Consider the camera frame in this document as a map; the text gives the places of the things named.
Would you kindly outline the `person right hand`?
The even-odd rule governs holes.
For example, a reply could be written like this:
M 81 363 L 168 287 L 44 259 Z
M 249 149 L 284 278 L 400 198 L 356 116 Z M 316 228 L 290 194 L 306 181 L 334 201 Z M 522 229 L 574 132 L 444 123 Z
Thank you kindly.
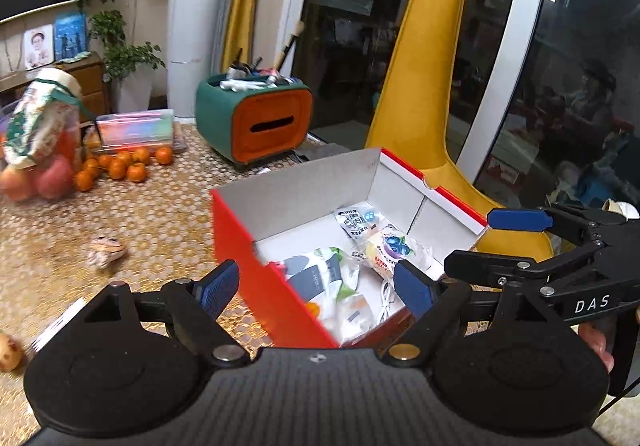
M 589 348 L 602 360 L 606 370 L 611 371 L 614 367 L 614 358 L 606 349 L 605 334 L 589 323 L 578 326 L 578 335 L 584 340 Z

